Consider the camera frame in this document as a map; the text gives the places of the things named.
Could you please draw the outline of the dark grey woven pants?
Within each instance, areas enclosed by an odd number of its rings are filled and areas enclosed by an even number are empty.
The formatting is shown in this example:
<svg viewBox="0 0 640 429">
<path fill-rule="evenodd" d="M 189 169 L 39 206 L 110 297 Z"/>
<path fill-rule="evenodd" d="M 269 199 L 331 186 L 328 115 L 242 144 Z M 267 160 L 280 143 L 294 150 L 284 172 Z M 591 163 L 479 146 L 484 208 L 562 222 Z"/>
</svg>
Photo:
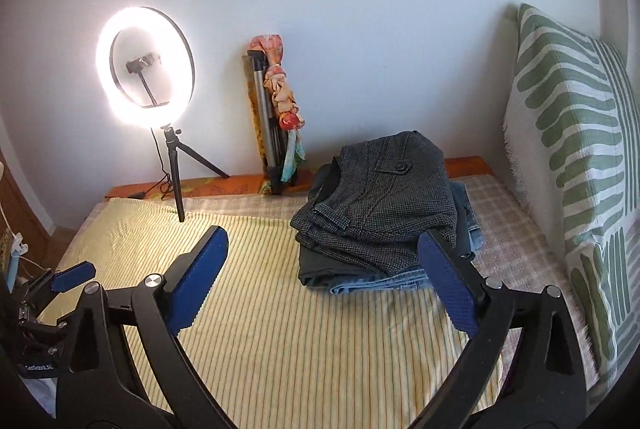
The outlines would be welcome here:
<svg viewBox="0 0 640 429">
<path fill-rule="evenodd" d="M 418 131 L 349 144 L 316 175 L 291 220 L 298 277 L 308 287 L 392 279 L 420 267 L 433 230 L 451 247 L 469 238 L 442 151 Z"/>
</svg>

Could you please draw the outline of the white clip desk lamp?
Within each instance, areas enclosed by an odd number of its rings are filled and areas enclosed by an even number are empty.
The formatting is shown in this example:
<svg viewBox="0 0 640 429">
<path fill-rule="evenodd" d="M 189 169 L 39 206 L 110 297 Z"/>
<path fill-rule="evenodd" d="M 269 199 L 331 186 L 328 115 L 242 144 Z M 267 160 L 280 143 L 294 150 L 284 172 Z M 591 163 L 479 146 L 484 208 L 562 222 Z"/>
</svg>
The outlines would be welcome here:
<svg viewBox="0 0 640 429">
<path fill-rule="evenodd" d="M 21 256 L 26 255 L 28 251 L 28 246 L 23 241 L 23 236 L 21 233 L 15 233 L 14 230 L 11 229 L 11 225 L 9 223 L 8 217 L 6 216 L 6 212 L 1 210 L 2 220 L 4 222 L 4 226 L 6 230 L 9 232 L 9 262 L 6 264 L 6 285 L 8 286 L 9 291 L 12 291 L 15 286 L 18 268 L 20 267 Z"/>
</svg>

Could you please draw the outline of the folded blue jeans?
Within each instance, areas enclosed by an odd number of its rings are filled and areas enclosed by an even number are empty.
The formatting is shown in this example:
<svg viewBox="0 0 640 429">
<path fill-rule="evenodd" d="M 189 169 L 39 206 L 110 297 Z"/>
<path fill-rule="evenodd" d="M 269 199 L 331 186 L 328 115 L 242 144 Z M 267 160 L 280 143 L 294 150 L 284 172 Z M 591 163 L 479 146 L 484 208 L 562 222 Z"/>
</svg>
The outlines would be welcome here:
<svg viewBox="0 0 640 429">
<path fill-rule="evenodd" d="M 312 250 L 299 247 L 298 280 L 306 288 L 324 290 L 333 296 L 360 293 L 360 291 L 418 290 L 431 288 L 431 277 L 442 273 L 448 250 L 459 258 L 473 258 L 484 245 L 484 234 L 480 228 L 466 186 L 459 180 L 450 182 L 452 197 L 459 215 L 458 241 L 456 249 L 446 249 L 438 243 L 434 232 L 426 232 L 416 245 L 416 263 L 408 269 L 392 275 L 363 265 L 348 263 Z"/>
</svg>

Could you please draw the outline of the yellow striped bed sheet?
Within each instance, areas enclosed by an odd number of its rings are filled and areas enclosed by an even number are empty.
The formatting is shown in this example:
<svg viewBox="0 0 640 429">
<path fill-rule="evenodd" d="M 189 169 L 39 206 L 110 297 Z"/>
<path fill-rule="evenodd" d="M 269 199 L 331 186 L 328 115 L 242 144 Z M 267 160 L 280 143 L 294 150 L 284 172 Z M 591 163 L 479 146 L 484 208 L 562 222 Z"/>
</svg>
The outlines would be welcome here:
<svg viewBox="0 0 640 429">
<path fill-rule="evenodd" d="M 461 354 L 434 291 L 331 295 L 304 287 L 290 225 L 303 196 L 101 202 L 61 259 L 89 261 L 106 288 L 163 272 L 213 224 L 229 254 L 183 348 L 242 428 L 403 428 Z"/>
</svg>

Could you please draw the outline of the black phone holder gooseneck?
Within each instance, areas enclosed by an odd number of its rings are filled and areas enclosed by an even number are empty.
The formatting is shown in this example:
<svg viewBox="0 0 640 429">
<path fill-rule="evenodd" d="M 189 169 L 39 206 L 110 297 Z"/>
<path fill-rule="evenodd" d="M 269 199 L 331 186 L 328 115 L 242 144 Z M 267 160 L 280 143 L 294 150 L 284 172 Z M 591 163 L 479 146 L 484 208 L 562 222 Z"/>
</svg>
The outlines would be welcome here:
<svg viewBox="0 0 640 429">
<path fill-rule="evenodd" d="M 128 74 L 141 84 L 143 107 L 160 107 L 169 103 L 170 88 L 160 56 L 149 52 L 126 64 Z"/>
</svg>

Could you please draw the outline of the green striped white pillow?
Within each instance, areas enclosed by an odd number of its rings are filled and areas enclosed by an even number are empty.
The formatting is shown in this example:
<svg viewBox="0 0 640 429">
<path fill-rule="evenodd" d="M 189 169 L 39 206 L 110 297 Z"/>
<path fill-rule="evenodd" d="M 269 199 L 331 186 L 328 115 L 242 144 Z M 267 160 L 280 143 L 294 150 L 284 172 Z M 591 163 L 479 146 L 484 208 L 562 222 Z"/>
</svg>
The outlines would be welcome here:
<svg viewBox="0 0 640 429">
<path fill-rule="evenodd" d="M 516 25 L 506 151 L 566 267 L 607 390 L 639 346 L 639 106 L 612 44 L 528 4 Z"/>
</svg>

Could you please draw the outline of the folded silver tripod stand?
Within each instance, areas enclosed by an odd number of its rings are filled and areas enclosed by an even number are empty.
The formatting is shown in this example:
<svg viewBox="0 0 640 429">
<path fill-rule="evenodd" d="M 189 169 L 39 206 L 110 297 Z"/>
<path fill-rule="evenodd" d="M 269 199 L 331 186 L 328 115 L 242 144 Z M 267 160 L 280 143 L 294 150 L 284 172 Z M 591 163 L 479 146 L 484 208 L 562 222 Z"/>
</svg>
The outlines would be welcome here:
<svg viewBox="0 0 640 429">
<path fill-rule="evenodd" d="M 280 129 L 271 97 L 264 87 L 267 56 L 261 51 L 247 50 L 243 60 L 254 131 L 265 177 L 260 193 L 281 195 L 288 187 L 288 183 L 282 181 L 286 134 Z"/>
</svg>

